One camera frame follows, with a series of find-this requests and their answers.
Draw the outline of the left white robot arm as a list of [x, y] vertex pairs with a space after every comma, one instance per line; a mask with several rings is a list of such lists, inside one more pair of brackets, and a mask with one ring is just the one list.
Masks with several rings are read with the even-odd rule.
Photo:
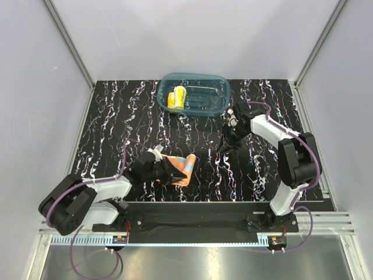
[[120, 231], [130, 221], [125, 205], [115, 202], [134, 193], [148, 182], [188, 186], [196, 157], [169, 156], [148, 149], [119, 175], [100, 179], [83, 179], [67, 175], [38, 206], [47, 225], [67, 236], [84, 225], [96, 229]]

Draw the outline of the teal plastic basin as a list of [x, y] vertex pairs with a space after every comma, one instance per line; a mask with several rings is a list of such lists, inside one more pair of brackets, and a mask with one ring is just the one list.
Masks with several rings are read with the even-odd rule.
[[[184, 109], [167, 107], [168, 94], [176, 86], [186, 88]], [[157, 91], [158, 104], [174, 114], [198, 117], [216, 117], [227, 109], [230, 103], [231, 87], [225, 78], [197, 73], [170, 73], [160, 82]]]

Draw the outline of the aluminium front rail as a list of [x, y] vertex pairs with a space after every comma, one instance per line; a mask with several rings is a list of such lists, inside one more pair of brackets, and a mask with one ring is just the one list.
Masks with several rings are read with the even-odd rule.
[[345, 236], [353, 235], [354, 230], [345, 213], [322, 214], [314, 212], [312, 217], [305, 211], [297, 212], [286, 229], [256, 230], [245, 227], [240, 230], [228, 227], [156, 228], [138, 232], [138, 225], [131, 222], [131, 228], [124, 232], [93, 232], [84, 227], [77, 236], [61, 236], [43, 232], [51, 236], [51, 244], [74, 246], [145, 246], [145, 247], [270, 247], [278, 246], [281, 239], [286, 242], [291, 236], [299, 236], [303, 241], [309, 235]]

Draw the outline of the yellow patterned towel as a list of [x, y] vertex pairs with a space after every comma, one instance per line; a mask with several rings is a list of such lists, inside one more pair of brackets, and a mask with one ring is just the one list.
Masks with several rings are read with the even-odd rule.
[[167, 107], [170, 109], [184, 109], [187, 90], [183, 86], [176, 86], [172, 92], [168, 94]]

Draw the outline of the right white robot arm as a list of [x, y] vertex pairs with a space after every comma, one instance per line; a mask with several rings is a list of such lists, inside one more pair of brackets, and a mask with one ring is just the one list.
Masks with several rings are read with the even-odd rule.
[[242, 146], [248, 135], [262, 137], [277, 149], [277, 169], [280, 185], [263, 216], [247, 220], [251, 229], [278, 231], [295, 212], [295, 204], [305, 190], [314, 188], [322, 174], [315, 137], [293, 131], [270, 117], [268, 104], [254, 110], [251, 101], [240, 101], [228, 111], [218, 152], [228, 154]]

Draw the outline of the orange dotted towel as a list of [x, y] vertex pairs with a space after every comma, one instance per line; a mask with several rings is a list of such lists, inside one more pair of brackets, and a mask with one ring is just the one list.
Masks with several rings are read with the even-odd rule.
[[166, 161], [170, 178], [166, 184], [186, 187], [190, 184], [196, 156], [190, 154], [187, 157], [162, 155]]

